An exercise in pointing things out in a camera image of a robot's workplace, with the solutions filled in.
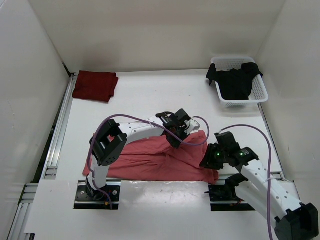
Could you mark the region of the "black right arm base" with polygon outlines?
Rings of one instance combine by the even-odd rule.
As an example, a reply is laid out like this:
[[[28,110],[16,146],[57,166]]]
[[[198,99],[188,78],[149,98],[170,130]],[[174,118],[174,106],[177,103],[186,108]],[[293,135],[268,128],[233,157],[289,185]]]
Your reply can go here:
[[[255,211],[252,206],[236,195],[236,187],[248,179],[240,173],[225,179],[224,184],[211,184],[205,194],[209,195],[212,212],[249,212]]]

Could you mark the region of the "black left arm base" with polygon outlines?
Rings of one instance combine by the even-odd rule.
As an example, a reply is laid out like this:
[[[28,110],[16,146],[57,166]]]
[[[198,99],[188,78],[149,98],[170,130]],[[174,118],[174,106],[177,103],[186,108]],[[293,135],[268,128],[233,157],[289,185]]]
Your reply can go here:
[[[99,190],[90,190],[87,181],[78,181],[73,208],[76,210],[118,210],[121,182],[107,181],[102,190],[109,197]]]

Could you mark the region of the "pink t shirt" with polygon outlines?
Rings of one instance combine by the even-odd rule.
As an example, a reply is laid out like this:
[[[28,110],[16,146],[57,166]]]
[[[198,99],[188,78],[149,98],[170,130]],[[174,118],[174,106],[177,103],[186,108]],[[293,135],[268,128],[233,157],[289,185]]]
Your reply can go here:
[[[199,181],[215,184],[219,173],[200,167],[208,144],[173,148],[166,137],[155,136],[126,145],[115,163],[109,166],[108,178],[136,181]]]

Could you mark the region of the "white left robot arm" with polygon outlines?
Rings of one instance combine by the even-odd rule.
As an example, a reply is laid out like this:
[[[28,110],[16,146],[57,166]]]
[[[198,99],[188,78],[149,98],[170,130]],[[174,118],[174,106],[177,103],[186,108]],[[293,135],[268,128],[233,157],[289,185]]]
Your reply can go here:
[[[117,114],[104,120],[90,139],[86,166],[89,173],[86,177],[86,192],[93,200],[109,197],[106,177],[110,165],[120,157],[125,146],[149,137],[165,139],[173,148],[180,144],[200,127],[183,109],[176,113],[162,112],[148,119],[136,119],[134,122],[117,123]]]

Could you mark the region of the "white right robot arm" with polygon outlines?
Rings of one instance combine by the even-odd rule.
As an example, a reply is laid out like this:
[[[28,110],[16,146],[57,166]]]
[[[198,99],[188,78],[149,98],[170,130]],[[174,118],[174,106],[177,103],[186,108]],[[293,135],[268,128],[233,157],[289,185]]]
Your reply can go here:
[[[217,142],[208,145],[200,167],[221,170],[228,164],[238,173],[223,185],[209,187],[211,201],[244,201],[270,223],[279,240],[312,240],[319,235],[319,212],[312,203],[302,203],[271,178],[258,155],[241,148],[231,132],[215,137]]]

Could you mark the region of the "dark red t shirt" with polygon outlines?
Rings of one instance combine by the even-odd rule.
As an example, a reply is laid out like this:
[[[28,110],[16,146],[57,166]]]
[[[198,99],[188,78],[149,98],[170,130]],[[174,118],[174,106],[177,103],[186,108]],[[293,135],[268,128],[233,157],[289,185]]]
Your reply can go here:
[[[81,70],[78,73],[72,97],[74,99],[108,103],[115,94],[118,80],[115,72]]]

